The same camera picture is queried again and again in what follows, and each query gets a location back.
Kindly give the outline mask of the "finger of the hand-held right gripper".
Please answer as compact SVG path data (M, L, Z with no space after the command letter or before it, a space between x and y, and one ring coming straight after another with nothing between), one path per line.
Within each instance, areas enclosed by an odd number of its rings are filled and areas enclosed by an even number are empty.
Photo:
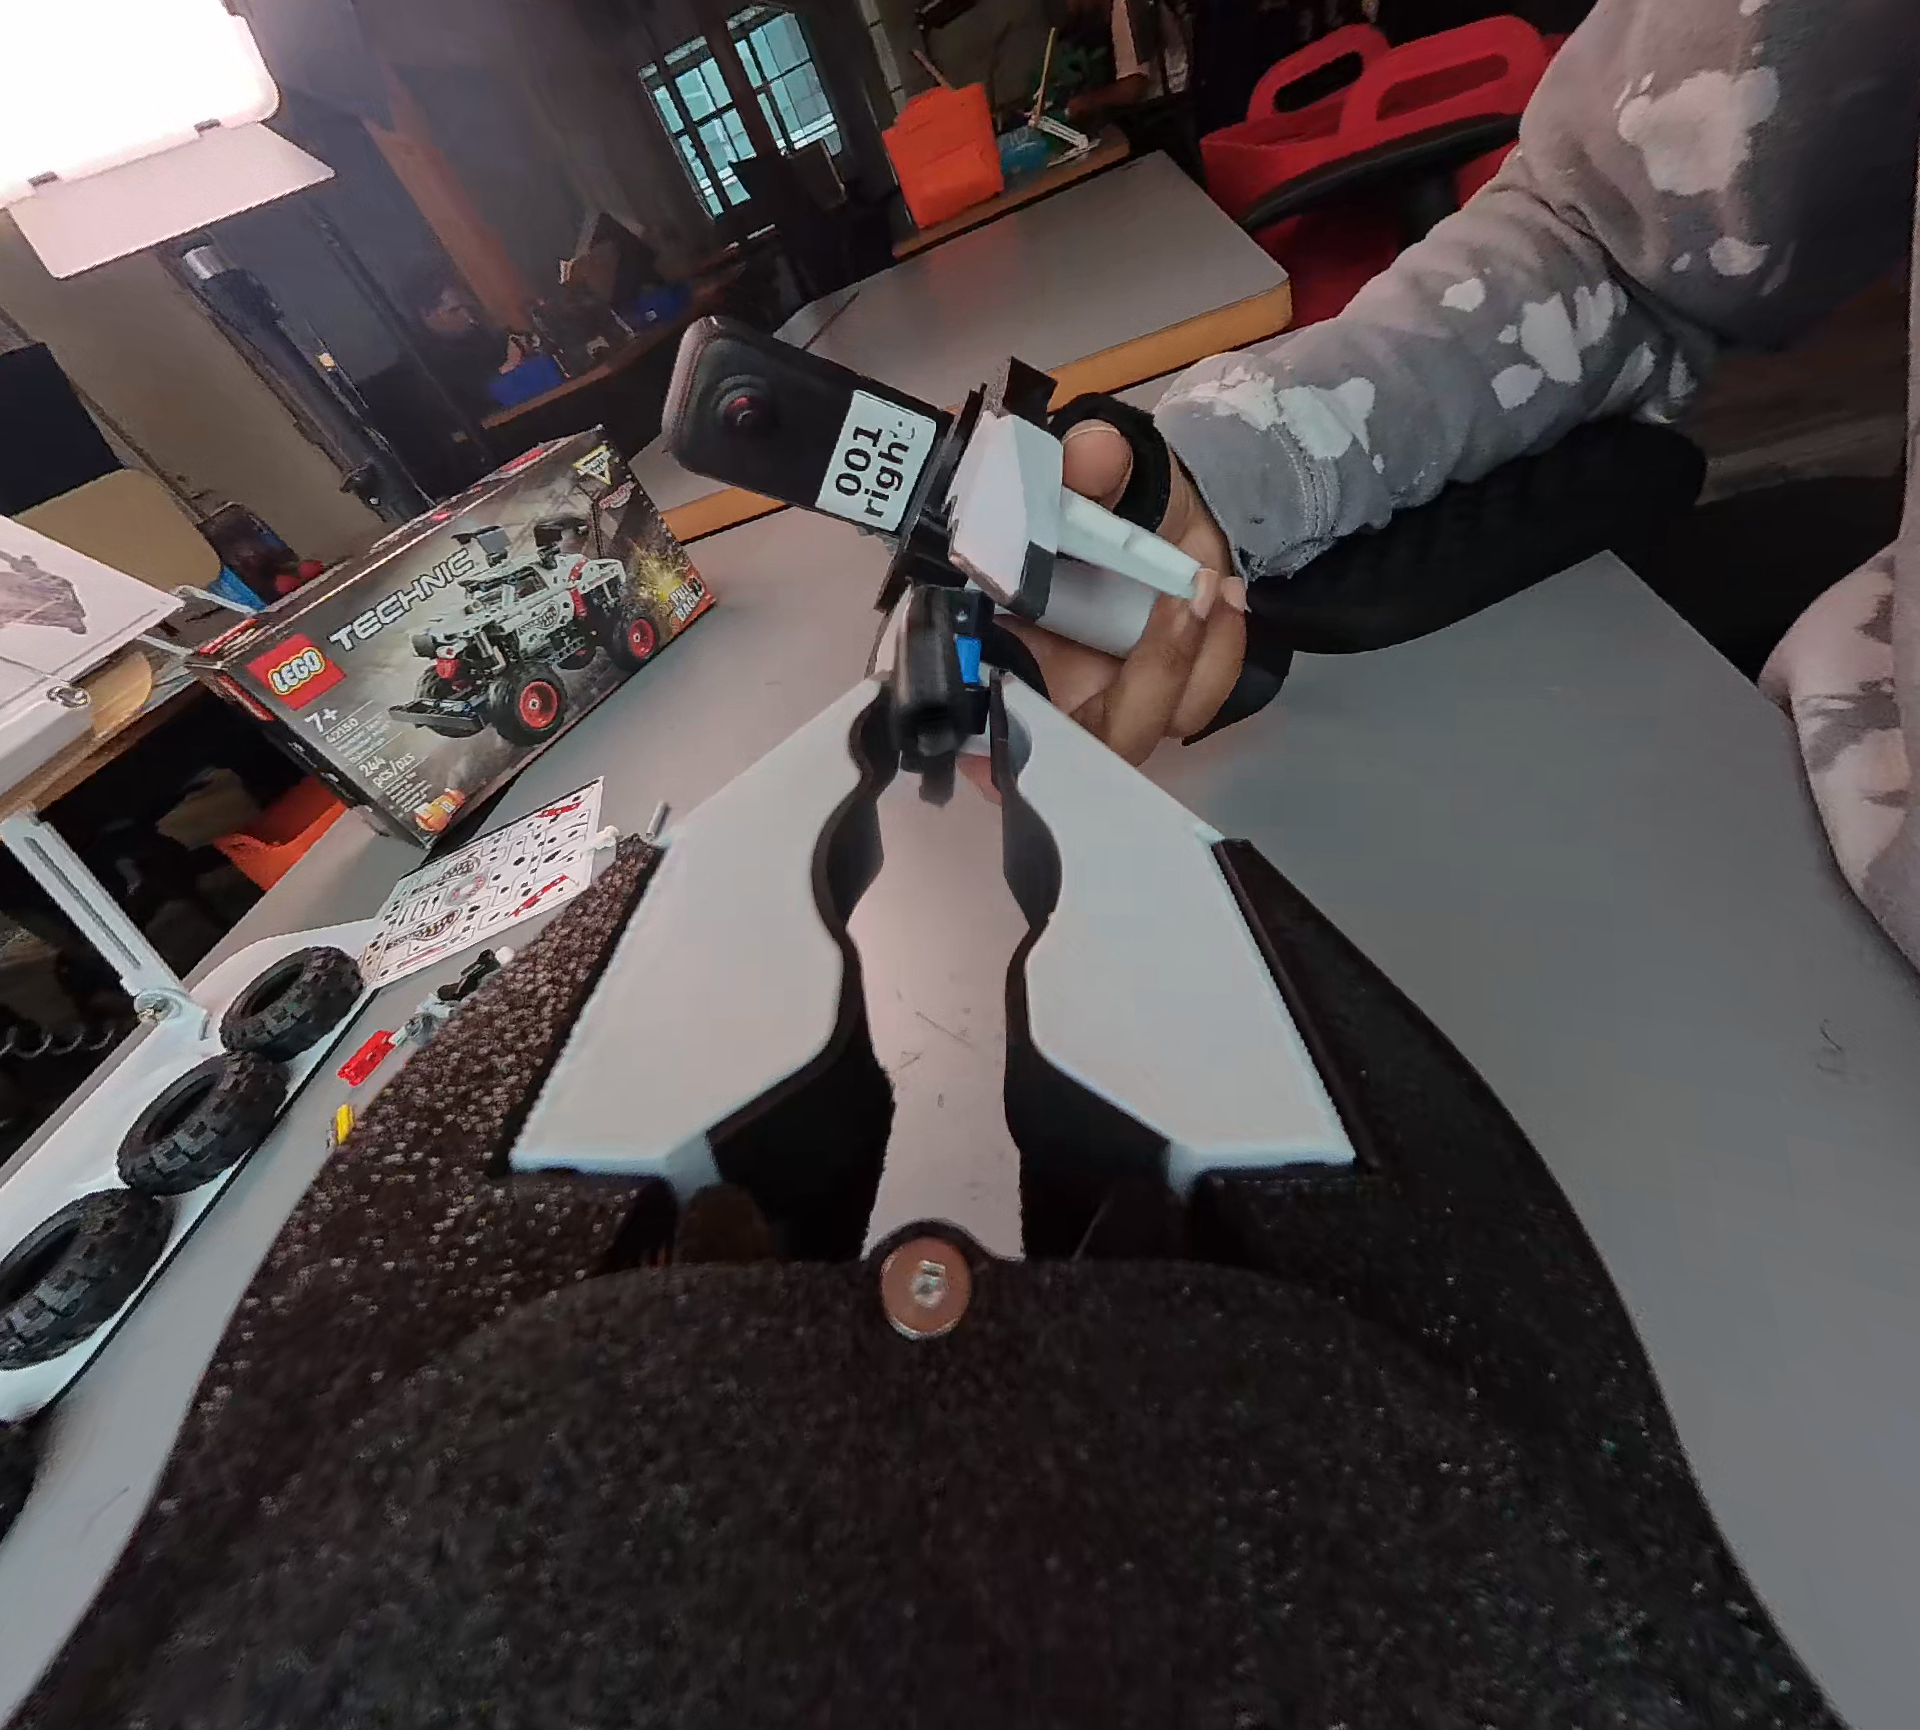
M987 415L955 475L955 567L997 611L1045 618L1061 557L1064 444Z
M873 676L895 714L948 714L948 589L908 584L882 617Z

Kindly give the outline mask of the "black connector brick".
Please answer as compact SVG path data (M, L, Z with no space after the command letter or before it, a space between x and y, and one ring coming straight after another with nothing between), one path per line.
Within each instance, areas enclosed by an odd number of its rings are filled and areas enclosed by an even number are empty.
M969 744L987 733L988 689L985 668L980 686L962 686L957 666L955 634L975 633L973 612L948 593L948 713L896 714L891 706L891 725L898 767L921 779L921 799L929 806L946 806L957 788L959 759Z

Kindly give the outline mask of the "person's right forearm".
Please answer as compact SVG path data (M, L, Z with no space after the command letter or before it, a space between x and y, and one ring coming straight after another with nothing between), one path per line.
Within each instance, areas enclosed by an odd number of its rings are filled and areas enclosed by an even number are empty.
M1167 391L1164 532L1290 574L1798 343L1909 258L1916 26L1918 0L1599 0L1463 211L1340 315Z

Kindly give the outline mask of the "grey desk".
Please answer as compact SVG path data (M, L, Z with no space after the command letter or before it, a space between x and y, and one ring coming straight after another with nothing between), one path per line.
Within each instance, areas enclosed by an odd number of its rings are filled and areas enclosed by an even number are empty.
M698 547L694 631L498 803L604 780L687 815L853 686L877 542L779 514ZM1434 638L1306 659L1148 775L1255 843L1525 1127L1631 1307L1753 1586L1852 1726L1916 1726L1916 974L1838 878L1782 713L1613 558ZM874 1235L1020 1245L1000 1109L1023 920L990 808L880 804L854 917L898 1120ZM5 1544L5 1722L126 1547L255 1267L108 1342Z

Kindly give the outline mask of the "sticker sheet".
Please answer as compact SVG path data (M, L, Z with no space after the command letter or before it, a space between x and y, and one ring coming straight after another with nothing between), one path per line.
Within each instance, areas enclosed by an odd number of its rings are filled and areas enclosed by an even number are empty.
M584 783L522 819L403 878L356 959L363 984L385 990L454 956L489 949L582 896L604 844L604 779Z

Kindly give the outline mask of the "orange storage bin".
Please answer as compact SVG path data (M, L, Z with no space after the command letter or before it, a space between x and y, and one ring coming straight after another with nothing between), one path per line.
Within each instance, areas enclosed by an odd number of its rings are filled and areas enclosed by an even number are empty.
M994 107L980 83L925 88L882 145L916 231L942 226L1004 189Z
M271 893L348 813L326 783L309 776L212 846L261 893Z

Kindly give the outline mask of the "arched window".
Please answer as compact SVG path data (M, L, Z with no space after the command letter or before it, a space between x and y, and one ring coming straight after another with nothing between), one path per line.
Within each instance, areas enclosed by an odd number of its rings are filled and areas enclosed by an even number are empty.
M752 5L729 23L733 58L774 151L783 158L824 155L836 168L846 155L838 112L802 19L788 8ZM697 202L719 222L751 200L741 165L757 158L748 109L730 88L708 38L697 37L636 73L681 163Z

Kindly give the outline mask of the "scattered red white toy bricks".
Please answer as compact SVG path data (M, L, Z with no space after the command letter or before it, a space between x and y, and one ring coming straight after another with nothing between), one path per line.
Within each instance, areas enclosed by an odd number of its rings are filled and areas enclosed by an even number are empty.
M613 868L613 859L622 844L620 830L607 819L603 819L603 829L616 833L619 841L603 844L604 855L596 863L594 878ZM397 1077L397 1070L418 1057L492 980L504 976L516 964L520 951L563 911L564 907L529 927L508 931L492 949L480 947L462 953L379 990L379 1018L363 1042L341 1061L338 1089L328 1093L328 1151L338 1151L348 1142L356 1123L367 1114L372 1098Z

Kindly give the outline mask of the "toy truck set box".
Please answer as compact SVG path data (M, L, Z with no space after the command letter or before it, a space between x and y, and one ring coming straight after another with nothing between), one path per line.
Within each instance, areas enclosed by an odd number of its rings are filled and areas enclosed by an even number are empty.
M346 806L430 848L711 609L594 426L202 643L186 668Z

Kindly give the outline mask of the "row of black tires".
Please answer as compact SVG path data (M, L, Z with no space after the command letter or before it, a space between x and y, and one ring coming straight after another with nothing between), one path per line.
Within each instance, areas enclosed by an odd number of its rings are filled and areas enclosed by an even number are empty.
M288 903L263 903L246 919L248 928L271 928L244 947L228 944L227 956L205 968L192 983L180 976L141 938L136 927L108 893L85 868L85 863L38 816L27 788L5 794L5 848L61 909L71 927L80 928L92 949L114 967L136 1004L149 1011L136 1032L108 1055L85 1089L71 1094L55 1117L42 1118L27 1142L5 1164L3 1250L21 1242L34 1226L68 1202L97 1191L128 1191L117 1168L119 1148L147 1106L176 1079L200 1063L227 1052L220 1026L228 1007L276 960L295 951L328 947L361 959L377 915L323 924L319 919L297 923ZM252 1222L255 1197L268 1177L286 1164L315 1171L325 1164L326 1142L297 1145L276 1138L288 1117L323 1118L333 1091L316 1089L330 1081L330 1059L356 1028L367 990L348 1020L325 1041L286 1063L291 1093L276 1127L265 1142L218 1180L164 1197L173 1202L173 1232L157 1267L138 1292L80 1346L27 1370L3 1368L5 1424L32 1423L51 1413L82 1379L103 1362L108 1345L128 1336L135 1346L158 1342L166 1327L186 1324L185 1300L210 1300L215 1275L237 1275Z

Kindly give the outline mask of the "red office chair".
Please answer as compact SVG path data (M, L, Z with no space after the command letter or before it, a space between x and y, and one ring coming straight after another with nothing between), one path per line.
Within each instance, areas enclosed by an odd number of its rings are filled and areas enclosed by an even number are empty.
M1345 24L1202 136L1209 197L1284 271L1294 328L1345 312L1493 182L1565 42L1515 14L1398 47Z

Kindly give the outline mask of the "wooden divider board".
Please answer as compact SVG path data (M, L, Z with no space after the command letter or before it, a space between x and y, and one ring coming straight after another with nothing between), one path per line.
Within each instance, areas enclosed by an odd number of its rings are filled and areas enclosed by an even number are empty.
M13 521L157 591L210 591L225 571L180 499L136 468L112 470Z

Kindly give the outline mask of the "person's grey mottled hoodie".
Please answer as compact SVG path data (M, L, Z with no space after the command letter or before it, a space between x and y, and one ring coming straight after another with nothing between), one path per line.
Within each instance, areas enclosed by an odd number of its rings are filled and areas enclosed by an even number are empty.
M1903 536L1825 591L1769 656L1840 878L1918 964L1918 554Z

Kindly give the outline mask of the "instruction booklet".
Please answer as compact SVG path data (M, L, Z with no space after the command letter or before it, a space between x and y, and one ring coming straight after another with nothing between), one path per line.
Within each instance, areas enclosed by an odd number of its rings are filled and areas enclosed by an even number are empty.
M3 519L3 788L92 736L85 679L183 609L180 596Z

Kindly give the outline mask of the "white light panel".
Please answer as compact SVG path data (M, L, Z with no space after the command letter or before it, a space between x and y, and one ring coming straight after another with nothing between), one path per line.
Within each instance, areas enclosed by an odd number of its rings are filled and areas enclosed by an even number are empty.
M239 0L5 0L3 64L5 218L51 279L334 180Z

